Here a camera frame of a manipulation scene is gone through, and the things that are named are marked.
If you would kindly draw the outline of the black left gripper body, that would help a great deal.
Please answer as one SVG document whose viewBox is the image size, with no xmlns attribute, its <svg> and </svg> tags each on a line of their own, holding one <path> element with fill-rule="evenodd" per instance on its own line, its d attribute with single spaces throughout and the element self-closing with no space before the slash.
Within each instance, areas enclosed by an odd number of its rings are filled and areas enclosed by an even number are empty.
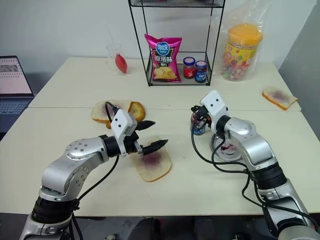
<svg viewBox="0 0 320 240">
<path fill-rule="evenodd" d="M 124 147 L 127 154 L 131 153 L 143 153 L 143 147 L 138 143 L 139 136 L 136 131 L 142 130 L 142 124 L 138 123 L 135 130 L 130 134 L 124 137 Z"/>
</svg>

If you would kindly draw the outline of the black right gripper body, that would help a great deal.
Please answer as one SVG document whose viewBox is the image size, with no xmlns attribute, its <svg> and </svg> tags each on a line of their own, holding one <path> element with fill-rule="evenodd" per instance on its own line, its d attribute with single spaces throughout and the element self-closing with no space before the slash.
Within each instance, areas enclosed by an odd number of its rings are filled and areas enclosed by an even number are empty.
<svg viewBox="0 0 320 240">
<path fill-rule="evenodd" d="M 200 107 L 200 110 L 197 113 L 197 120 L 202 120 L 202 119 L 209 120 L 209 123 L 206 126 L 211 128 L 211 126 L 212 126 L 212 118 L 210 117 L 209 111 L 207 110 L 207 108 L 204 105 Z"/>
</svg>

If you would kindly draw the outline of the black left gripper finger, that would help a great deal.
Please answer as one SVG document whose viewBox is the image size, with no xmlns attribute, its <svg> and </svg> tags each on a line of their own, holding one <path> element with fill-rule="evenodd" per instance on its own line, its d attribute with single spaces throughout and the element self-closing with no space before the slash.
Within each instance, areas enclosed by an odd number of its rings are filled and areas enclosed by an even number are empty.
<svg viewBox="0 0 320 240">
<path fill-rule="evenodd" d="M 162 147 L 164 147 L 167 142 L 168 142 L 167 139 L 161 139 L 161 140 L 157 140 L 157 141 L 152 142 L 148 146 L 142 146 L 142 153 L 143 154 L 154 153 L 154 152 L 160 150 Z"/>
<path fill-rule="evenodd" d="M 155 124 L 156 124 L 156 122 L 155 121 L 151 121 L 151 120 L 139 121 L 137 123 L 136 130 L 137 131 L 146 130 L 146 129 L 150 128 L 151 126 L 155 125 Z"/>
</svg>

